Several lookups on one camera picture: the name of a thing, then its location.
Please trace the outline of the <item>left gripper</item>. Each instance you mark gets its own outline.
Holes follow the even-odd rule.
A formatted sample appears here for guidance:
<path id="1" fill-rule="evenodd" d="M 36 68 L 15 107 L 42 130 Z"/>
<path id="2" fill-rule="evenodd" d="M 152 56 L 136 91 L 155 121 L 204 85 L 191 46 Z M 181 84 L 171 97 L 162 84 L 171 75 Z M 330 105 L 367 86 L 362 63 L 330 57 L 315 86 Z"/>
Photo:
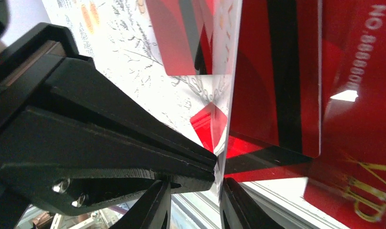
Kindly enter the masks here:
<path id="1" fill-rule="evenodd" d="M 216 156 L 157 120 L 39 23 L 0 53 L 0 229 L 28 205 L 79 216 L 133 200 L 155 181 L 207 191 Z"/>

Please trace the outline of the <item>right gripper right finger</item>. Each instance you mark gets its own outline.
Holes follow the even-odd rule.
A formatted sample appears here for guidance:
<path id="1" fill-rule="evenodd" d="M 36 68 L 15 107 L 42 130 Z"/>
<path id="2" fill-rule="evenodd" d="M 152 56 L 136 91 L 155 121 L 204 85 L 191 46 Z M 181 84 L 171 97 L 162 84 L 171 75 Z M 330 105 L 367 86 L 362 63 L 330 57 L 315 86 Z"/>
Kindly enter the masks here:
<path id="1" fill-rule="evenodd" d="M 220 217 L 223 229 L 283 229 L 233 178 L 224 178 Z"/>

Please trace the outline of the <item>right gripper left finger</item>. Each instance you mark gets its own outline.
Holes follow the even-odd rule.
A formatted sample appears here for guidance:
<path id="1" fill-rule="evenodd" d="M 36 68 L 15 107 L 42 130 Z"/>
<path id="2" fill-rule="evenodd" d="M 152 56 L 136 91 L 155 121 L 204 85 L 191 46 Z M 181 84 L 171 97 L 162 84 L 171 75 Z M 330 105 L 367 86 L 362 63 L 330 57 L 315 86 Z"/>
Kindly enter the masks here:
<path id="1" fill-rule="evenodd" d="M 155 181 L 112 229 L 168 229 L 171 217 L 171 183 Z"/>

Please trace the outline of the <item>white floral card front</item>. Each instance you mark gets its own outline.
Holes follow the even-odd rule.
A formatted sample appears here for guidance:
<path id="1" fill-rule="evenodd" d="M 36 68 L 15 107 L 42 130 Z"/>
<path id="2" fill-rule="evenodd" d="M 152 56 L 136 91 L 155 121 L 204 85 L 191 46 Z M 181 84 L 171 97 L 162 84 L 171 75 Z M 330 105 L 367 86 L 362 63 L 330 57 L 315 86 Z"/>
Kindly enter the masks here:
<path id="1" fill-rule="evenodd" d="M 211 137 L 217 163 L 211 193 L 216 203 L 221 198 L 228 148 L 242 6 L 241 0 L 214 2 Z"/>

